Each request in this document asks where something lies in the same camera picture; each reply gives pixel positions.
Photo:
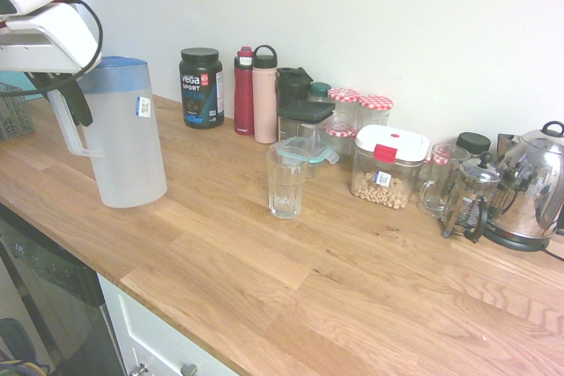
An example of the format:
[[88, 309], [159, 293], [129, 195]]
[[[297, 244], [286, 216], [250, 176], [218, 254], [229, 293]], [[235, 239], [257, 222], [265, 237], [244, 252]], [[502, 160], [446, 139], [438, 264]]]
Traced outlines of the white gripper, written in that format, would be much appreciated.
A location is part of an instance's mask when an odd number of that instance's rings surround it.
[[[98, 42], [69, 4], [49, 4], [30, 16], [15, 17], [1, 29], [1, 70], [32, 72], [36, 88], [57, 87], [58, 74], [90, 70], [100, 62]], [[93, 117], [77, 81], [64, 86], [64, 98], [76, 125]]]

